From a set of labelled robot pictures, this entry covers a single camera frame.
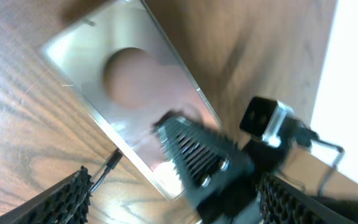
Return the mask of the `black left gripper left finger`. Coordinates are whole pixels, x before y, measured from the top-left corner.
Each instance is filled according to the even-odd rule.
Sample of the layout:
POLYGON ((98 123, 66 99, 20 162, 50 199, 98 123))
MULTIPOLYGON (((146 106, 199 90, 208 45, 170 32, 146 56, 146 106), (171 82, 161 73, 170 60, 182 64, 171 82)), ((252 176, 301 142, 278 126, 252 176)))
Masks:
POLYGON ((0 224, 85 224, 90 206, 91 176, 85 167, 0 216, 0 224))

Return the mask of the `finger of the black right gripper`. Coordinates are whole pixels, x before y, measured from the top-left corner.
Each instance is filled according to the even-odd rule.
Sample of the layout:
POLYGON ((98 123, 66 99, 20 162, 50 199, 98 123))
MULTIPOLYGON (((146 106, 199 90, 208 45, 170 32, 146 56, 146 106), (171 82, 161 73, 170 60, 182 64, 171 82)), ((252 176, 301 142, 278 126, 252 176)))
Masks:
POLYGON ((234 140, 183 113, 169 111, 152 127, 192 205, 199 205, 238 177, 254 172, 254 163, 234 140))

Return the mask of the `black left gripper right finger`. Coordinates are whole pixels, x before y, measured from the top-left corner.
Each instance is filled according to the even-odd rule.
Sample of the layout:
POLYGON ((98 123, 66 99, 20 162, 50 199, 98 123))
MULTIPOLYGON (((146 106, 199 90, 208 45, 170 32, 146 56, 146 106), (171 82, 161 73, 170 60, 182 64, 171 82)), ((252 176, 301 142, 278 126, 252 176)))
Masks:
POLYGON ((262 223, 358 223, 358 199, 308 195, 272 174, 256 185, 262 223))

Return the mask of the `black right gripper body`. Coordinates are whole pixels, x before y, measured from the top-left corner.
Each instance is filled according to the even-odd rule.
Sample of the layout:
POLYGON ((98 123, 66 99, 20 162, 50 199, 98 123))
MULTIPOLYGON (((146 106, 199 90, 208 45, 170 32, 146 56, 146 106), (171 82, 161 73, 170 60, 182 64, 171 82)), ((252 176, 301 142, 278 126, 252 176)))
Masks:
POLYGON ((288 157, 292 141, 278 147, 255 140, 249 141, 242 153, 254 163, 249 175, 242 174, 222 191, 213 193, 197 207, 202 223, 259 223, 262 220, 257 186, 264 173, 275 172, 288 157))

